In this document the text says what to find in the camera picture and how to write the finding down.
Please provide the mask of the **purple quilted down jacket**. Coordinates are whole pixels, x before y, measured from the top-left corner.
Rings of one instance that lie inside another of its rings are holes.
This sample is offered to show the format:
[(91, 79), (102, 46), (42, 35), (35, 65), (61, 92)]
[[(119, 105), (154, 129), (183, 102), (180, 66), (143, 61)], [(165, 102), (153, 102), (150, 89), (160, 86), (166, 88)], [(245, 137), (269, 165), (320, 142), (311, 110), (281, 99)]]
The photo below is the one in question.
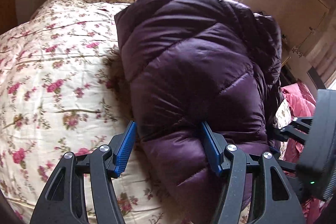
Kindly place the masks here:
[(136, 0), (115, 17), (142, 149), (193, 223), (209, 223), (223, 182), (201, 124), (246, 153), (268, 151), (282, 101), (281, 31), (232, 0)]

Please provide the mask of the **floral cream bed quilt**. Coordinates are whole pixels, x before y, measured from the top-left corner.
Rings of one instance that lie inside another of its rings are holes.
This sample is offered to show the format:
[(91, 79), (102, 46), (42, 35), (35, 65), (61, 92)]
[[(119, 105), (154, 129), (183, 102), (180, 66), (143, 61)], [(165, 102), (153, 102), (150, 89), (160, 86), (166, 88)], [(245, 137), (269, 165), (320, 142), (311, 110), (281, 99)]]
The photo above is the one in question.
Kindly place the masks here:
[(1, 35), (1, 191), (28, 223), (60, 158), (123, 132), (114, 16), (135, 0), (48, 0)]

